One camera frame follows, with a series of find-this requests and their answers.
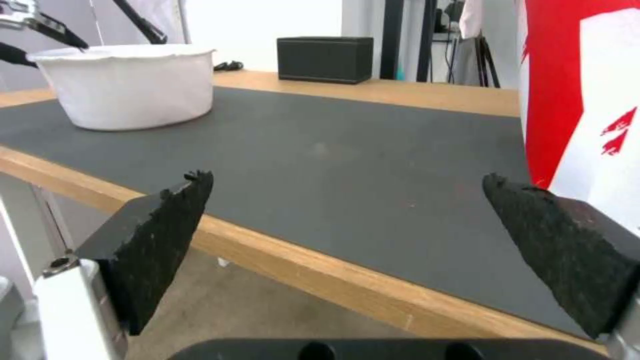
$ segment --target red printed graphic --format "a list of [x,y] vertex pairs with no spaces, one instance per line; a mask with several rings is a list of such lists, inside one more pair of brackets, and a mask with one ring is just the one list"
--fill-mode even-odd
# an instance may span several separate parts
[[548,188],[584,109],[580,21],[638,8],[640,1],[526,0],[526,5],[529,29],[523,55],[529,54],[529,108],[525,149],[532,182]]
[[622,144],[625,142],[625,138],[627,137],[628,127],[631,125],[631,122],[634,119],[634,115],[636,114],[637,107],[631,109],[626,114],[622,115],[618,120],[614,121],[611,125],[607,126],[600,136],[610,133],[611,131],[621,131],[622,133],[612,140],[609,140],[602,146],[602,154],[615,155],[620,152],[622,149]]
[[522,57],[520,58],[520,64],[524,62],[524,59],[529,55],[529,37],[524,39],[524,45],[522,46]]

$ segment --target black cable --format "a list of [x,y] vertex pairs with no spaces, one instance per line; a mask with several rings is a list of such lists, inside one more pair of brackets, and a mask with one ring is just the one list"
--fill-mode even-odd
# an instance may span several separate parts
[[429,53],[429,76],[431,77],[431,82],[433,83],[433,57],[431,53]]
[[232,61],[231,63],[227,63],[226,61],[223,63],[219,63],[213,67],[213,71],[235,71],[242,70],[244,68],[244,64],[240,61]]
[[493,58],[491,56],[491,50],[489,50],[489,43],[486,41],[486,38],[483,37],[484,48],[486,50],[486,61],[489,63],[489,70],[491,71],[491,77],[493,79],[493,85],[496,88],[500,88],[500,81],[498,80],[498,73],[495,70],[495,65],[493,64]]
[[[458,0],[453,0],[452,9],[456,8],[457,2]],[[451,13],[448,15],[449,15],[449,25],[447,26],[447,44],[444,47],[444,61],[447,63],[447,68],[449,69],[449,73],[451,74],[451,83],[455,84],[456,78],[453,76],[453,58],[451,58],[451,63],[449,63],[449,57],[447,57],[447,51],[449,51],[449,39],[451,36],[451,17],[453,16],[453,14]]]

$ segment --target cable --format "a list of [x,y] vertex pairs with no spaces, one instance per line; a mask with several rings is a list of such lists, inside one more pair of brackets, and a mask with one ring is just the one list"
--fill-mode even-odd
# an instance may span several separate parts
[[223,63],[219,63],[213,67],[213,71],[235,71],[242,70],[244,68],[244,64],[240,61],[232,61],[231,63],[227,63],[226,61]]
[[431,78],[431,83],[433,83],[433,56],[431,52],[429,52],[429,76]]
[[[456,9],[457,2],[458,0],[453,0],[453,5],[451,6],[451,8],[454,11]],[[456,78],[453,76],[453,58],[451,58],[451,62],[449,63],[449,56],[447,55],[447,52],[449,51],[449,41],[451,38],[451,17],[453,14],[448,14],[448,15],[449,15],[449,25],[447,26],[447,43],[444,46],[444,61],[447,63],[447,68],[449,69],[449,74],[451,75],[451,83],[455,84]]]

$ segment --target black storage box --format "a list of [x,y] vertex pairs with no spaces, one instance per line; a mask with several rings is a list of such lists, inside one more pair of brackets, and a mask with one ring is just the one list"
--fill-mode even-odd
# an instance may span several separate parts
[[373,38],[278,39],[278,77],[357,84],[371,78]]

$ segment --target white plastic bowl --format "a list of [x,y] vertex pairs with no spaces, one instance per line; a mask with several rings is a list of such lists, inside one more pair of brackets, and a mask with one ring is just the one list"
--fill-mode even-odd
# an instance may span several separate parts
[[29,54],[71,121],[144,129],[187,121],[213,102],[213,49],[191,44],[66,48]]

